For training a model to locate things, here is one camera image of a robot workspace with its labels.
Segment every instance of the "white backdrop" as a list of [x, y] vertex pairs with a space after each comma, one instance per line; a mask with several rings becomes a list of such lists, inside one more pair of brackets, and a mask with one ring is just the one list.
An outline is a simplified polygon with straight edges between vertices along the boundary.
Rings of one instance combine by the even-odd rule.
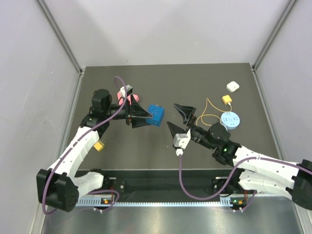
[[312, 160], [312, 1], [300, 0], [258, 68], [288, 160]]
[[81, 67], [254, 63], [288, 0], [45, 0]]
[[57, 158], [78, 73], [34, 0], [1, 1], [0, 31], [0, 232], [25, 234], [36, 174]]

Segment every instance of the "blue box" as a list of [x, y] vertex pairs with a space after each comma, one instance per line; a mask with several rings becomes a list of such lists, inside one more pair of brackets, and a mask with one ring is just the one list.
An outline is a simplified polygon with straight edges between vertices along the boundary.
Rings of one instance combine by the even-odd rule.
[[160, 127], [165, 115], [165, 109], [160, 106], [150, 105], [147, 111], [153, 115], [153, 118], [147, 118], [145, 121], [151, 125]]

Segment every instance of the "blue disc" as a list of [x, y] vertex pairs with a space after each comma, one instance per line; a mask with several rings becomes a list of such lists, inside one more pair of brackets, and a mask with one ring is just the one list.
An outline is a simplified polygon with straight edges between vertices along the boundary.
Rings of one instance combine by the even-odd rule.
[[221, 115], [221, 120], [228, 130], [234, 130], [240, 123], [238, 115], [234, 112], [224, 112]]

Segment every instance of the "yellow block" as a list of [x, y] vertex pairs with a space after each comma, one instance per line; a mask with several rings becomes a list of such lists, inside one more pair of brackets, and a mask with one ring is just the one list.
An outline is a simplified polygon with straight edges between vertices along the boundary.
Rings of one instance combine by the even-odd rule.
[[222, 97], [222, 101], [224, 102], [224, 104], [227, 105], [227, 104], [232, 102], [232, 99], [231, 99], [231, 97], [229, 95], [225, 95], [225, 96]]
[[93, 146], [97, 151], [101, 151], [102, 149], [104, 149], [105, 145], [102, 141], [98, 141], [97, 143], [94, 144]]

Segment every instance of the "yellow cord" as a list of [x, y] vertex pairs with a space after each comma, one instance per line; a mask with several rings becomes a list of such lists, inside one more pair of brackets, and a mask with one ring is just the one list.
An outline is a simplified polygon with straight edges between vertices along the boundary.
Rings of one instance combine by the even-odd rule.
[[204, 116], [214, 116], [214, 117], [217, 117], [217, 118], [221, 121], [221, 118], [220, 118], [219, 116], [211, 115], [211, 114], [206, 114], [206, 115], [205, 115], [205, 112], [206, 112], [207, 107], [208, 107], [208, 102], [209, 102], [216, 110], [218, 110], [218, 111], [221, 111], [221, 112], [230, 112], [230, 111], [232, 111], [232, 106], [231, 106], [231, 105], [230, 105], [231, 109], [230, 109], [229, 111], [222, 111], [222, 110], [220, 110], [219, 108], [216, 108], [216, 107], [211, 103], [211, 101], [209, 100], [209, 98], [206, 98], [206, 107], [205, 107], [205, 110], [203, 111], [203, 113], [201, 114], [201, 116], [199, 116], [199, 117], [197, 118], [197, 120], [196, 120], [196, 126], [198, 126], [198, 120], [199, 120], [199, 119], [201, 120], [201, 122], [202, 122], [204, 125], [206, 125], [206, 126], [211, 126], [211, 124], [207, 124], [207, 123], [205, 123], [205, 122], [203, 121], [203, 117], [204, 117]]

